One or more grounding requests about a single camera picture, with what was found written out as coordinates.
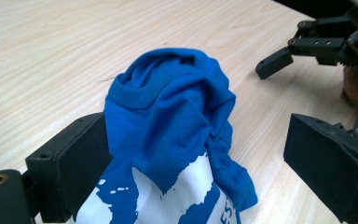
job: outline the wooden table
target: wooden table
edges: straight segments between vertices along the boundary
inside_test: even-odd
[[[0,0],[0,169],[24,172],[24,158],[56,133],[103,111],[115,76],[146,51],[201,49],[237,95],[230,155],[259,198],[242,223],[339,223],[282,153],[292,113],[352,126],[342,67],[295,57],[266,80],[255,73],[304,19],[270,0]]]

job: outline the blue t-shirt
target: blue t-shirt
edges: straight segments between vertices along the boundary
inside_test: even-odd
[[[76,223],[241,223],[257,198],[228,156],[234,104],[219,63],[199,50],[138,58],[106,97],[114,159]]]

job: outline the wood grain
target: wood grain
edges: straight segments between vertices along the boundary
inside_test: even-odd
[[[339,223],[282,158],[291,113],[351,127],[340,98],[342,67],[295,62],[267,80],[255,66],[307,19],[269,0],[0,0],[0,169],[74,119],[103,110],[114,77],[151,49],[201,49],[230,79],[237,103],[232,158],[252,176],[250,223]]]

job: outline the table surface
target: table surface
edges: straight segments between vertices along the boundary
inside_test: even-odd
[[[241,222],[339,223],[282,153],[292,113],[352,126],[342,67],[295,57],[266,80],[255,73],[305,19],[270,0],[0,0],[0,170],[24,172],[24,158],[56,133],[103,111],[113,79],[141,54],[201,49],[237,95],[230,156],[248,169],[259,198]]]

